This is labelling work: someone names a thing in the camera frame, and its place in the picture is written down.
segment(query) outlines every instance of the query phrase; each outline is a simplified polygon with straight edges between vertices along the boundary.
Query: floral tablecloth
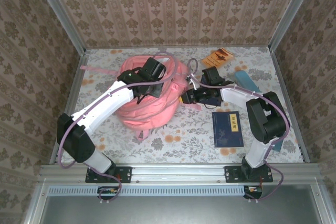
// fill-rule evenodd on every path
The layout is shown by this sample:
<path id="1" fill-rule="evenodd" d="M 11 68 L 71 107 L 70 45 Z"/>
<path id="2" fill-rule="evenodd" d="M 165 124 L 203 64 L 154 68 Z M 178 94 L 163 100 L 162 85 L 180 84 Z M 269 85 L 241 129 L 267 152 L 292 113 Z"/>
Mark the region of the floral tablecloth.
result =
<path id="1" fill-rule="evenodd" d="M 206 57 L 210 47 L 189 48 L 137 48 L 137 49 L 96 49 L 89 52 L 88 65 L 98 68 L 118 70 L 121 64 L 134 55 L 153 55 L 167 51 L 181 62 L 193 57 L 198 60 Z M 230 47 L 235 60 L 223 65 L 218 71 L 230 80 L 234 80 L 237 70 L 245 70 L 260 90 L 265 93 L 274 91 L 282 104 L 285 104 L 279 81 L 267 47 Z M 199 75 L 203 66 L 200 64 Z M 114 82 L 111 75 L 86 71 L 79 92 L 76 111 L 86 107 Z M 213 111 L 239 111 L 243 132 L 243 148 L 215 148 L 212 124 Z M 173 119 L 165 126 L 155 129 L 143 142 L 139 142 L 132 130 L 119 122 L 115 115 L 102 123 L 92 140 L 115 163 L 240 163 L 248 152 L 252 140 L 247 112 L 230 103 L 222 102 L 221 108 L 202 110 L 180 106 Z M 63 162 L 70 162 L 65 153 Z M 272 151 L 268 157 L 271 163 L 303 162 L 298 142 L 291 127 L 279 152 Z"/>

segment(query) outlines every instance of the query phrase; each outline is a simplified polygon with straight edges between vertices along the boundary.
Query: book cover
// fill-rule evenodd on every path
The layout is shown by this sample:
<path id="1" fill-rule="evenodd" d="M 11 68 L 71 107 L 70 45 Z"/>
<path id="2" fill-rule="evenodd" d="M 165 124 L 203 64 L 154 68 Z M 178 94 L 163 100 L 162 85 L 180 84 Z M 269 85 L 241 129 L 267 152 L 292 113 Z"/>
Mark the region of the book cover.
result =
<path id="1" fill-rule="evenodd" d="M 234 55 L 226 50 L 224 47 L 211 53 L 209 56 L 205 57 L 201 62 L 207 68 L 215 66 L 219 68 L 221 65 L 228 63 L 234 59 Z"/>
<path id="2" fill-rule="evenodd" d="M 238 111 L 213 112 L 215 148 L 244 147 Z"/>

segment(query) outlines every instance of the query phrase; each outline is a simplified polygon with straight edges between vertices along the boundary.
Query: blue book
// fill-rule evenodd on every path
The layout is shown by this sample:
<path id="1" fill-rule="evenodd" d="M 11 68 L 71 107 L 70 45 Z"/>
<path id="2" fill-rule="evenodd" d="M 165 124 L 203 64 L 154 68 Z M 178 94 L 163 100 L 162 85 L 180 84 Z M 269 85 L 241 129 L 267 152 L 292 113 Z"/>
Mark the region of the blue book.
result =
<path id="1" fill-rule="evenodd" d="M 248 76 L 248 74 L 245 71 L 243 70 L 237 71 L 235 73 L 235 77 L 237 80 L 237 84 L 242 88 L 261 93 L 260 89 L 257 87 L 257 85 L 252 81 L 250 76 Z M 273 150 L 280 152 L 282 143 L 283 141 L 276 143 L 275 146 L 273 147 Z"/>
<path id="2" fill-rule="evenodd" d="M 212 112 L 215 148 L 244 147 L 238 111 Z"/>

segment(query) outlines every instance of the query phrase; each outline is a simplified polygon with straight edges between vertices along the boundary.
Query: wall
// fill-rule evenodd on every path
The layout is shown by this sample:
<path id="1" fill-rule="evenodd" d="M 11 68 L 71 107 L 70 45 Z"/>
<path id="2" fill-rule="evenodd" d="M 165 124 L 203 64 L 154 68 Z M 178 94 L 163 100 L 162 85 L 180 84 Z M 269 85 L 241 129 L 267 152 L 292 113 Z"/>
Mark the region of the wall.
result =
<path id="1" fill-rule="evenodd" d="M 77 62 L 47 0 L 0 0 L 0 223 L 29 206 Z"/>
<path id="2" fill-rule="evenodd" d="M 311 161 L 336 202 L 336 0 L 304 0 L 276 55 Z"/>
<path id="3" fill-rule="evenodd" d="M 87 48 L 268 44 L 290 0 L 61 0 Z"/>

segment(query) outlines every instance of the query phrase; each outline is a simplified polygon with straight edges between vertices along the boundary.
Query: orange book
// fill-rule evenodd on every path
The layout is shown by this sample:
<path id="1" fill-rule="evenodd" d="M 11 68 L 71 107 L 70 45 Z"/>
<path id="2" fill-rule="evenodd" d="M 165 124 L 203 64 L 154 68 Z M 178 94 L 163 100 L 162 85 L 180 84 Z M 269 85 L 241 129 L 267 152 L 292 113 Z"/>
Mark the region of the orange book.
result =
<path id="1" fill-rule="evenodd" d="M 226 50 L 224 47 L 219 48 L 217 51 L 214 51 L 212 54 L 204 58 L 201 62 L 207 68 L 215 66 L 219 68 L 225 63 L 234 59 L 234 55 Z"/>

